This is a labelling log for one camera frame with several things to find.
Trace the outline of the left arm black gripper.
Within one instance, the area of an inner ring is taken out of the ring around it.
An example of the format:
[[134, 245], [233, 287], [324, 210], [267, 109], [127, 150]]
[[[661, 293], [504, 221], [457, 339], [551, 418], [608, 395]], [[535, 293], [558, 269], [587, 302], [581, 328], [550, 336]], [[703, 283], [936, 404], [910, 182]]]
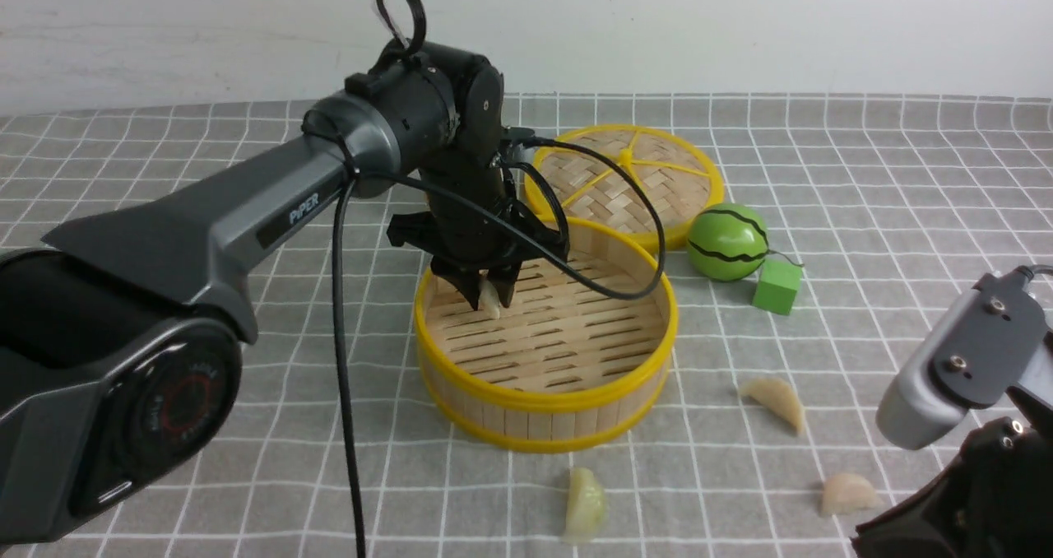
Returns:
[[463, 150], [437, 150], [424, 158], [419, 176], [426, 210], [393, 216], [388, 240], [431, 254], [440, 262], [434, 276], [456, 288], [471, 308], [479, 308], [479, 272], [490, 270], [490, 285], [508, 308], [522, 262], [545, 255], [567, 261], [568, 236], [519, 201], [503, 153], [482, 160]]

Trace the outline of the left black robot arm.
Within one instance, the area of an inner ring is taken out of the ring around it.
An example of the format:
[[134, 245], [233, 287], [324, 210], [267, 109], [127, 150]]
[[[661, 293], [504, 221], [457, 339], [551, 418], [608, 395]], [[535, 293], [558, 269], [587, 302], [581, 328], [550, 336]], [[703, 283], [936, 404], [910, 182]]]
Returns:
[[389, 44], [301, 134], [146, 204], [72, 218], [2, 258], [2, 546], [56, 542], [199, 453], [258, 337], [249, 273], [346, 197], [418, 173], [425, 212], [388, 239], [431, 255], [470, 305], [512, 302], [567, 240], [516, 198], [503, 74], [478, 54]]

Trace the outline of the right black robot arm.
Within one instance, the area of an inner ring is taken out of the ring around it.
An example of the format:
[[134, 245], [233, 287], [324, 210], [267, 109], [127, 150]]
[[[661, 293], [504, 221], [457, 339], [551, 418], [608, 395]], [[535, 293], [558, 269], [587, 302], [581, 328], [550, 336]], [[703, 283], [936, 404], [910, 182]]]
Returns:
[[858, 525], [857, 557], [1050, 557], [1051, 400], [1017, 385], [1009, 418], [972, 430], [928, 486]]

